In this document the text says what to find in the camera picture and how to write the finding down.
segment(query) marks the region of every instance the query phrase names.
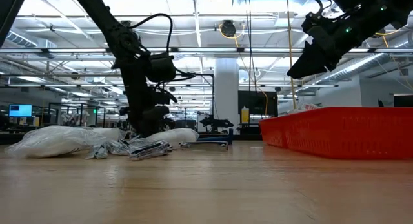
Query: plastic bag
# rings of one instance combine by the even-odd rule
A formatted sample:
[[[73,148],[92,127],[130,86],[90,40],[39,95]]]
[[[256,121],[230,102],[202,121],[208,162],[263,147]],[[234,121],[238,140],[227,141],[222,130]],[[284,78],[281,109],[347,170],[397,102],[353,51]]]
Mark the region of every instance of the plastic bag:
[[[167,130],[165,132],[160,132],[157,134],[152,134],[147,137],[148,141],[167,141],[174,150],[179,148],[179,143],[182,142],[193,142],[199,138],[199,134],[189,128],[178,128],[173,130]]]
[[[118,128],[93,128],[92,130],[98,134],[102,134],[103,136],[113,141],[123,139],[126,134]]]
[[[28,132],[23,140],[5,149],[15,158],[45,158],[86,150],[109,141],[107,137],[83,128],[50,126]]]
[[[166,141],[135,141],[130,145],[129,158],[138,161],[158,156],[165,156],[172,151],[172,147]]]
[[[129,155],[129,144],[124,141],[109,141],[103,143],[103,145],[108,149],[111,154],[118,156]]]

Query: white plastic bag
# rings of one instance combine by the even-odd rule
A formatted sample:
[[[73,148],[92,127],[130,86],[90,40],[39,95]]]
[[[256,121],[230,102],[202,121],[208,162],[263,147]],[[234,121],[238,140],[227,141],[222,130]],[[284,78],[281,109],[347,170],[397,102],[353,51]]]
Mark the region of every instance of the white plastic bag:
[[[92,130],[113,141],[124,138],[124,134],[118,128],[93,128]]]
[[[109,139],[93,130],[50,126],[28,132],[5,152],[15,158],[45,158],[86,150]]]
[[[157,134],[152,134],[147,137],[149,141],[167,141],[174,150],[179,148],[179,143],[193,142],[199,138],[199,134],[189,128],[178,128],[173,130],[167,130]]]

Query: yellow cable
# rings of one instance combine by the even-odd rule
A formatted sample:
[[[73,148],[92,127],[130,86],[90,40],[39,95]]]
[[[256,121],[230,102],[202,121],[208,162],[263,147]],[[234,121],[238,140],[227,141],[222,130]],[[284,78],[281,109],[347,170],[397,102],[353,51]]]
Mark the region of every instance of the yellow cable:
[[[384,40],[384,42],[385,42],[385,44],[386,44],[386,47],[387,47],[387,48],[390,48],[390,46],[388,45],[388,42],[387,42],[385,36],[383,36],[383,40]],[[400,67],[399,67],[398,62],[396,61],[396,59],[394,59],[393,56],[391,56],[391,58],[392,58],[393,61],[396,63],[396,66],[397,66],[397,68],[399,69],[400,74],[403,75],[403,72],[401,71],[401,69],[400,69]],[[410,87],[411,89],[413,89],[413,86],[408,82],[407,78],[404,77],[404,79],[405,79],[406,83],[409,85],[409,87]]]
[[[382,34],[382,33],[376,33],[376,35],[379,35],[379,36],[389,36],[389,35],[392,35],[392,34],[395,34],[395,33],[399,32],[399,31],[400,31],[400,29],[395,30],[395,31],[390,32],[390,33],[384,33],[384,34]]]
[[[237,38],[241,37],[244,34],[244,29],[245,29],[245,25],[243,25],[243,31],[238,36],[236,36],[236,37],[235,36],[234,37],[227,37],[222,33],[222,28],[221,27],[222,27],[222,24],[219,25],[219,33],[221,33],[221,35],[223,37],[227,38],[227,39],[237,39]]]
[[[241,57],[241,61],[243,62],[243,64],[244,64],[244,67],[246,68],[247,66],[245,65],[245,62],[244,62],[244,59]],[[257,81],[255,81],[255,80],[253,80],[253,79],[251,79],[253,82],[254,82],[254,85],[256,86],[256,88],[258,88],[263,94],[264,94],[264,96],[265,96],[265,115],[267,115],[267,111],[268,111],[268,96],[267,96],[267,94],[264,92],[264,91],[262,91],[258,86],[257,86]]]
[[[267,110],[268,110],[268,96],[267,96],[267,94],[264,92],[264,91],[262,91],[259,87],[258,87],[258,89],[264,94],[264,96],[265,96],[265,114],[264,115],[267,115]]]
[[[290,0],[287,0],[287,19],[288,19],[288,44],[290,47],[290,69],[292,68],[292,40],[291,40],[291,22],[290,22]],[[297,108],[296,91],[294,90],[294,80],[291,77],[292,106]]]

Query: computer monitor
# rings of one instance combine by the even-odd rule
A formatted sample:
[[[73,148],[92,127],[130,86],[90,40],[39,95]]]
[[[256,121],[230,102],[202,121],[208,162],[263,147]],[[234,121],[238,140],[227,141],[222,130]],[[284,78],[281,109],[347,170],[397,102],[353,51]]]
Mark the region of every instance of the computer monitor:
[[[277,92],[265,92],[268,97],[267,115],[278,117],[278,97]],[[241,114],[243,107],[250,109],[250,114],[264,115],[266,107],[266,97],[260,92],[238,91],[238,114]]]
[[[8,108],[9,117],[31,117],[32,105],[10,105]]]

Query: crumpled plastic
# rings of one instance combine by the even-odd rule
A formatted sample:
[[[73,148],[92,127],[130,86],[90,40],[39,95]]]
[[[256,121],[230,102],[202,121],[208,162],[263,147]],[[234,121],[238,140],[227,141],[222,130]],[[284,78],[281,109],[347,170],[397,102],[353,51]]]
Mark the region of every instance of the crumpled plastic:
[[[189,128],[178,128],[173,130],[167,130],[157,134],[152,134],[147,137],[147,141],[166,141],[168,142],[174,150],[180,148],[179,143],[182,142],[193,142],[199,138],[199,134]]]
[[[167,155],[172,147],[166,141],[147,141],[134,138],[130,141],[108,141],[90,149],[85,159],[106,159],[108,152],[120,156],[129,156],[133,161]]]
[[[83,128],[50,126],[33,130],[5,149],[14,158],[46,158],[86,150],[109,139]]]

